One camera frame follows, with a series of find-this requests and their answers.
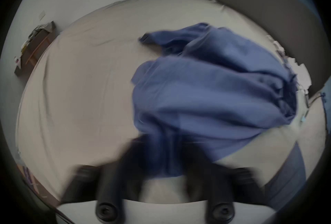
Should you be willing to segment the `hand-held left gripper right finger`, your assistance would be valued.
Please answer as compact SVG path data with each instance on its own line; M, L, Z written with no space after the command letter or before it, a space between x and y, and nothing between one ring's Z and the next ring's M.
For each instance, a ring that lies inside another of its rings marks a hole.
M213 163L197 143L182 142L180 157L189 201L206 202L206 222L275 221L250 169Z

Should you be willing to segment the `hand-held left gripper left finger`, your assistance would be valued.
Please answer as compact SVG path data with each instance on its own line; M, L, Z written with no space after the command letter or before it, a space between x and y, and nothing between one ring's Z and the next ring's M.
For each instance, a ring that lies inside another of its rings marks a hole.
M131 140L122 155L102 165L79 165L61 197L61 205L96 201L94 214L100 222L124 222L123 200L127 198L131 173L136 175L135 201L146 177L144 137Z

